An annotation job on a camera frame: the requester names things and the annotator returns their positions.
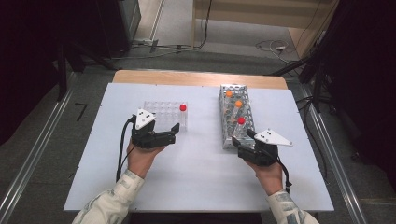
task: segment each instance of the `hand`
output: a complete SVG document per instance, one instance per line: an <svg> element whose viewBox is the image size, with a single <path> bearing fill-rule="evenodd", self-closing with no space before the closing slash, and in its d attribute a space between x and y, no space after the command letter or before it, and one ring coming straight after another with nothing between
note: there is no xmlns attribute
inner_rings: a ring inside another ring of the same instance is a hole
<svg viewBox="0 0 396 224"><path fill-rule="evenodd" d="M128 156L128 170L144 179L154 162L155 156L165 148L166 147L155 147L147 151L138 146L134 146L131 141L127 148L127 153L132 150Z"/></svg>
<svg viewBox="0 0 396 224"><path fill-rule="evenodd" d="M279 163L275 162L270 166L258 166L250 161L245 162L256 172L256 177L268 196L283 189L282 166Z"/></svg>

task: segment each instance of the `patterned sleeve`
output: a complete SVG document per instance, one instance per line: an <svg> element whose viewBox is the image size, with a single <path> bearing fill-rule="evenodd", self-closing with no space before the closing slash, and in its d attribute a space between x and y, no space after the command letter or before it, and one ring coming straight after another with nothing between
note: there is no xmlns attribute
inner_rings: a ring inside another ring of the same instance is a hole
<svg viewBox="0 0 396 224"><path fill-rule="evenodd" d="M121 224L143 183L142 178L126 170L116 187L102 192L88 202L77 214L73 224Z"/></svg>
<svg viewBox="0 0 396 224"><path fill-rule="evenodd" d="M267 199L278 224L317 224L309 213L300 210L285 190L271 195Z"/></svg>

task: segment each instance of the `black cable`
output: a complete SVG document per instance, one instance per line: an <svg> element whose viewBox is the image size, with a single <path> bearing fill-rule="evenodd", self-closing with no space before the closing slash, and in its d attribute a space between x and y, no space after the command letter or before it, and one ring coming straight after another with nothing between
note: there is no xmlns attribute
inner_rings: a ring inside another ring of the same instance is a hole
<svg viewBox="0 0 396 224"><path fill-rule="evenodd" d="M274 158L274 157L273 157L271 154L269 154L267 151L262 150L262 152L263 152L266 156L268 156L269 158L271 158L271 160L276 161L277 163L279 163L280 166L282 166L282 170L283 170L283 172L285 173L285 177L286 177L286 180L285 180L286 192L287 192L287 193L290 193L290 186L291 186L291 183L289 182L289 171L288 171L288 169L286 168L286 166L282 163L282 161L280 161L279 156L278 156L277 158Z"/></svg>
<svg viewBox="0 0 396 224"><path fill-rule="evenodd" d="M128 156L129 156L129 154L131 154L131 152L134 150L134 148L135 148L136 146L134 146L132 149L131 149L131 151L129 151L127 154L126 154L126 156L125 156L125 158L124 158L124 160L122 161L122 164L121 164L121 166L120 167L122 167L123 166L123 164L125 163L125 161L126 161L126 159L128 158Z"/></svg>
<svg viewBox="0 0 396 224"><path fill-rule="evenodd" d="M204 46L204 44L206 42L206 39L207 39L207 25L209 24L209 15L210 15L210 9L211 8L212 8L212 0L210 0L210 2L209 2L209 8L207 9L207 14L206 14L206 19L205 19L206 22L205 22L205 37L204 37L204 41L201 43L200 46L198 46L198 47L193 46L191 48L190 45L157 45L157 46L155 46L155 48L177 49L177 46L181 46L181 47L183 47L181 49L189 49L189 50L201 49ZM138 45L143 45L145 47L151 47L151 45L146 45L146 44L138 44Z"/></svg>
<svg viewBox="0 0 396 224"><path fill-rule="evenodd" d="M119 155L119 163L118 163L117 173L116 173L116 182L119 181L119 179L121 177L121 169L122 169L121 160L122 160L123 142L124 142L124 137L125 137L125 131L126 131L126 128L128 127L129 123L132 123L132 119L128 119L122 128L121 142L120 142L120 155Z"/></svg>
<svg viewBox="0 0 396 224"><path fill-rule="evenodd" d="M317 15L317 12L318 12L318 9L319 9L320 4L321 4L321 0L319 0L319 2L318 2L317 9L315 10L314 15L312 16L311 22L309 22L309 24L305 27L305 29L304 29L303 32L301 33L300 38L299 38L298 41L297 41L297 45L294 47L294 50L297 50L297 47L298 47L298 45L300 44L301 37L303 37L305 31L311 26L312 22L314 21L314 18L315 18L315 16Z"/></svg>

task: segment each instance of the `floor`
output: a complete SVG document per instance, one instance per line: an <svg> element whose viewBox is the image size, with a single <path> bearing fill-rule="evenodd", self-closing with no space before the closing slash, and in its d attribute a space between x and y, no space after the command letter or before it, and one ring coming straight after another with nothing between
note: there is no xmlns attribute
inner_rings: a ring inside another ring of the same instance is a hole
<svg viewBox="0 0 396 224"><path fill-rule="evenodd" d="M185 4L184 6L188 8L189 6L185 2L188 3L189 1L179 2L179 4ZM154 35L150 38L152 32L148 32L148 35L141 35L141 39L148 42L151 39L159 39L161 45L189 44L190 38L188 35L190 31L183 32L181 24L173 23L183 20L170 19L172 15L175 15L175 13L172 13L175 3L175 0L165 0L163 2L163 9L157 27L154 29ZM182 10L182 13L179 14L188 16L189 13ZM170 22L166 22L167 20L173 21L171 23L174 25L169 26ZM201 22L197 21L197 28L200 26ZM244 27L238 23L221 24L212 21L208 27L207 43L201 50L175 54L173 50L156 49L155 52L149 53L150 48L140 47L132 49L122 59L112 60L111 62L124 69L207 71L257 76L270 74L284 67L286 63L281 59L285 61L298 60L296 55L293 54L292 44L286 29L266 26L255 29L255 27ZM233 35L227 35L228 37L224 39L223 33ZM197 44L200 43L198 37L196 38ZM261 41L270 40L271 43L272 40L278 39L288 42L288 48L290 48L290 50L280 54L281 59L276 57L276 54L271 50L260 50L269 49L269 46L264 45L264 42L261 48L256 46ZM62 115L55 122L56 125L52 135L46 142L40 159L29 182L24 187L8 223L71 223L76 215L76 213L63 211L64 202L73 182L73 175L88 140L106 85L112 81L114 76L114 71L108 71L92 62L87 63L90 66L86 68L83 74L72 74L70 72L69 80L72 84L70 85L70 98L68 102L65 102ZM297 79L297 74L300 71L301 69L296 69L296 71L291 71L282 76L287 80L288 87L292 90L296 100L305 97L304 89ZM7 188L22 167L24 160L32 148L35 147L35 140L45 127L53 108L57 106L57 96L58 89L54 87L26 118L12 138L0 146L1 195L5 196ZM81 105L87 105L82 114ZM330 107L327 105L320 106L322 107L321 116L352 188L359 199L362 212L367 220L366 223L396 223L393 218L396 212L396 203L394 202L396 195L387 180L386 174L370 162L359 159L353 161L350 158L355 149L348 139L348 133L345 131L342 122L332 113ZM318 220L320 223L354 223L340 190L340 183L335 178L326 154L326 168L320 157L319 149L323 150L323 145L311 116L307 116L307 126L314 136L310 140L318 159L318 165L324 173L327 171L327 182L329 183L327 188L334 205L333 212L319 213ZM270 212L262 213L262 223L275 223Z"/></svg>

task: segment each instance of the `white table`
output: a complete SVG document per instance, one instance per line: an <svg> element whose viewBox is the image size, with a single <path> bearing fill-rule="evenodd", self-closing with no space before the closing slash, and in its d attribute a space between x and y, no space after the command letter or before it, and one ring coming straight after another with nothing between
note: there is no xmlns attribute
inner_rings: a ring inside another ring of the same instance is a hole
<svg viewBox="0 0 396 224"><path fill-rule="evenodd" d="M248 94L256 131L271 128L294 144L279 147L279 156L290 172L293 200L307 211L332 211L291 92L248 88ZM97 194L114 187L122 126L144 101L187 101L188 131L178 133L177 142L157 156L131 211L268 210L253 171L236 151L222 149L218 96L219 87L108 84L64 210L80 210Z"/></svg>

